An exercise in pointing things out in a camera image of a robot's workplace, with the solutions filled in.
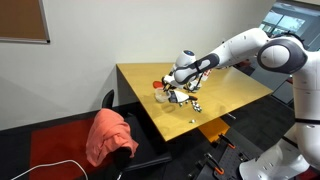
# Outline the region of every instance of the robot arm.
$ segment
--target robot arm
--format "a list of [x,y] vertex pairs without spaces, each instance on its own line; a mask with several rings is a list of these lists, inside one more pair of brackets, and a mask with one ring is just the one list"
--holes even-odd
[[320,137],[320,74],[317,70],[320,69],[320,52],[306,51],[300,39],[270,39],[261,29],[250,29],[199,60],[175,66],[164,81],[181,87],[206,70],[228,67],[255,55],[262,68],[293,75],[296,123],[260,158],[242,163],[239,168],[242,177],[247,180],[289,179],[307,170],[309,164],[320,169],[320,143],[314,140]]

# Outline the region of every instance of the cable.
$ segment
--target cable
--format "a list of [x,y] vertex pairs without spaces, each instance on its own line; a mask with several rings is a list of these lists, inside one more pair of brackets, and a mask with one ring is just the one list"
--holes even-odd
[[20,175],[18,175],[18,176],[16,176],[16,177],[14,177],[14,178],[12,178],[11,180],[15,180],[15,179],[17,179],[17,178],[25,175],[26,173],[28,173],[28,172],[36,169],[36,168],[39,168],[39,167],[55,166],[55,165],[62,164],[62,163],[67,163],[67,162],[73,162],[73,163],[75,163],[77,166],[79,166],[79,168],[80,168],[80,169],[82,170],[82,172],[84,173],[84,175],[85,175],[85,177],[86,177],[86,180],[88,180],[87,173],[86,173],[86,172],[84,171],[84,169],[80,166],[80,164],[77,163],[77,162],[74,161],[74,160],[65,160],[65,161],[60,161],[60,162],[56,162],[56,163],[52,163],[52,164],[41,164],[41,165],[38,165],[38,166],[35,166],[35,167],[29,169],[28,171],[25,171],[24,173],[22,173],[22,174],[20,174]]

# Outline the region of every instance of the wall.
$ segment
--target wall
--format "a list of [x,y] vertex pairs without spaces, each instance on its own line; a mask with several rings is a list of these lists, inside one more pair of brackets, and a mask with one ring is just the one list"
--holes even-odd
[[43,0],[50,45],[0,43],[0,130],[137,101],[116,63],[201,57],[258,27],[274,1]]

